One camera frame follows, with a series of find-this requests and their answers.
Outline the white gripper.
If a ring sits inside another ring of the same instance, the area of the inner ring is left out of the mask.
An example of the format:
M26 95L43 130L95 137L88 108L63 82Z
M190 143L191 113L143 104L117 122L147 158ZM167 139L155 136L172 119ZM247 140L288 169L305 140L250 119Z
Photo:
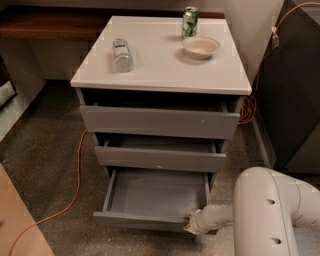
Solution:
M202 210L198 209L196 211L188 211L187 216L189 219L189 224L183 227L184 231L192 234L205 234L209 232L208 220L205 217Z

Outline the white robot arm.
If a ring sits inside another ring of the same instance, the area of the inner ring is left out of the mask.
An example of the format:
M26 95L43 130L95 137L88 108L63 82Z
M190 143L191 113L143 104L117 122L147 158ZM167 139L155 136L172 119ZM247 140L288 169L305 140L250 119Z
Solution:
M184 230L205 234L231 223L235 256L299 256L294 229L320 223L320 191L311 184L265 168L244 170L233 203L188 213Z

